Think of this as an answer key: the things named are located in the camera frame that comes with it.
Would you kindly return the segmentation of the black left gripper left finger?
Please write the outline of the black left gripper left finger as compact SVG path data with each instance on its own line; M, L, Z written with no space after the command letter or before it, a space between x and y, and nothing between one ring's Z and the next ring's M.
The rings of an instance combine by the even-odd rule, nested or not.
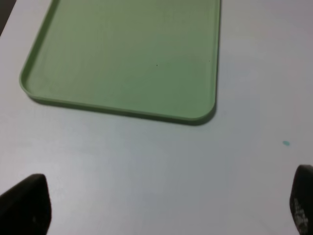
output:
M45 235L52 209L45 175L32 174L0 196L2 235Z

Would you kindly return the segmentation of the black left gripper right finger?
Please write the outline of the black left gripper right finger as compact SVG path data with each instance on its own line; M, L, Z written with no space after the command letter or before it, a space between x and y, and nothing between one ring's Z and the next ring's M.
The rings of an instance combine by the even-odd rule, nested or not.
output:
M313 166L299 165L296 169L291 195L290 211L296 229L301 235L313 233Z

